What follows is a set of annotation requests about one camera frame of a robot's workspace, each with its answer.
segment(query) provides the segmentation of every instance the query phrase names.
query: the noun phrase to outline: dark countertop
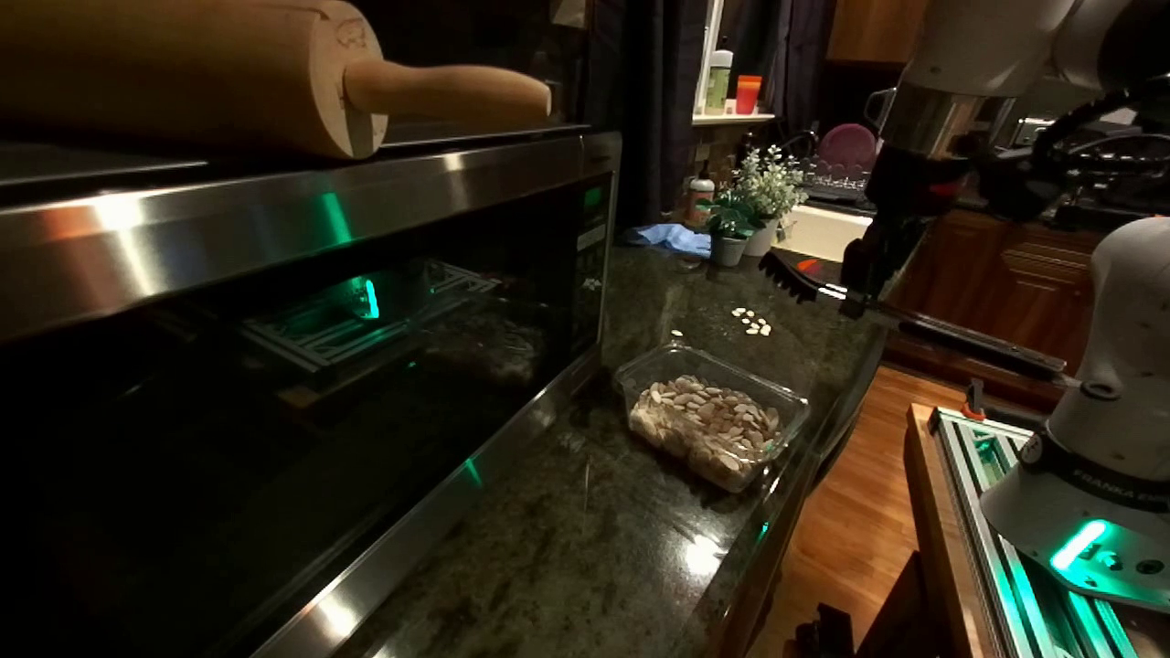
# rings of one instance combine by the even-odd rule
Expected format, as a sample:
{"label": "dark countertop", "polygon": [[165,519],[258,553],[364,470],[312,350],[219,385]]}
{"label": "dark countertop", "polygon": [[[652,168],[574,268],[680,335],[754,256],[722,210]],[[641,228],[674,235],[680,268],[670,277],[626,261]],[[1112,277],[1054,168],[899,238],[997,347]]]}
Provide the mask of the dark countertop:
{"label": "dark countertop", "polygon": [[[746,335],[730,308],[772,322]],[[626,433],[605,368],[680,335],[808,396],[761,489],[716,495]],[[604,375],[398,586],[341,653],[702,653],[772,567],[853,427],[885,335],[781,295],[758,269],[614,248]]]}

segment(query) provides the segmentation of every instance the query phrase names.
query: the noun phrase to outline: oven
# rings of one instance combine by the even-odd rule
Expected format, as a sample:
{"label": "oven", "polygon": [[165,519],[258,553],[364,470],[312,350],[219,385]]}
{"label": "oven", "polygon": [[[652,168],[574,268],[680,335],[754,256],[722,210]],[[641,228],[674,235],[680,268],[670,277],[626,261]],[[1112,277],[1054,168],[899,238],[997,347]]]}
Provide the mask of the oven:
{"label": "oven", "polygon": [[11,640],[330,653],[594,366],[616,140],[8,184]]}

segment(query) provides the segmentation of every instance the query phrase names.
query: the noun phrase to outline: wooden floor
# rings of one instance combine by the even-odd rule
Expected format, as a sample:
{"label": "wooden floor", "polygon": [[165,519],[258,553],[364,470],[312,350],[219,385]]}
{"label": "wooden floor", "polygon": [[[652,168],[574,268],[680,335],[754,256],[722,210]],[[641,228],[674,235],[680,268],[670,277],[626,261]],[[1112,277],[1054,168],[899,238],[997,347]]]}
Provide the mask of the wooden floor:
{"label": "wooden floor", "polygon": [[916,545],[902,475],[909,401],[961,406],[961,391],[882,366],[849,446],[804,506],[749,658],[796,653],[789,640],[796,626],[815,620],[818,603],[853,614],[853,642],[874,626]]}

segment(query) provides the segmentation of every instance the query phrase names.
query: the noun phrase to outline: metal frame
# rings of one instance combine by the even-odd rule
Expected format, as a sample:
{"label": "metal frame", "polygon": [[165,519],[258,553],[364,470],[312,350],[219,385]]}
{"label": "metal frame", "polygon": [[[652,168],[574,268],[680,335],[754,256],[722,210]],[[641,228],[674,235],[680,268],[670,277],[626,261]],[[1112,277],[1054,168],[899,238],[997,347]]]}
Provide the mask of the metal frame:
{"label": "metal frame", "polygon": [[332,653],[384,603],[393,586],[453,530],[490,489],[513,475],[546,427],[598,372],[594,350],[542,388],[479,453],[449,470],[410,516],[384,530],[307,608],[301,608],[254,658]]}
{"label": "metal frame", "polygon": [[[961,497],[964,528],[975,538],[980,569],[1006,637],[1006,646],[1020,658],[1043,658],[1055,650],[1055,630],[1060,620],[1050,620],[1038,608],[1038,594],[1025,569],[1025,557],[991,530],[991,522],[980,516],[980,495],[995,488],[995,475],[988,475],[975,453],[975,438],[995,438],[997,457],[1006,469],[1016,469],[1016,453],[1009,441],[1025,441],[1028,427],[1014,424],[972,424],[955,408],[936,408],[938,416],[938,441],[955,470],[955,489]],[[1080,646],[1087,653],[1101,658],[1130,658],[1136,653],[1115,608],[1108,598],[1087,598],[1080,594],[1067,594],[1055,611],[1067,617],[1064,626],[1075,630]]]}
{"label": "metal frame", "polygon": [[0,344],[616,171],[616,137],[0,210]]}

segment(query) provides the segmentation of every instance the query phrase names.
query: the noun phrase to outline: wooden cabinet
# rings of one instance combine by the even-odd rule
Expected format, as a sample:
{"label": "wooden cabinet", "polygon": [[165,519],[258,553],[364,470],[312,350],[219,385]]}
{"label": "wooden cabinet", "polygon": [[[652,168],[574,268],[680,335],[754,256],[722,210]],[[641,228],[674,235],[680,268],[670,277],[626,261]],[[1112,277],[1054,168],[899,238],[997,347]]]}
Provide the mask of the wooden cabinet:
{"label": "wooden cabinet", "polygon": [[837,0],[828,61],[908,61],[928,0]]}
{"label": "wooden cabinet", "polygon": [[[1089,332],[1098,241],[1101,235],[955,210],[924,235],[892,305],[1067,360],[1075,368]],[[892,354],[952,379],[980,375],[1014,400],[1054,401],[1045,388],[924,344],[892,341]]]}

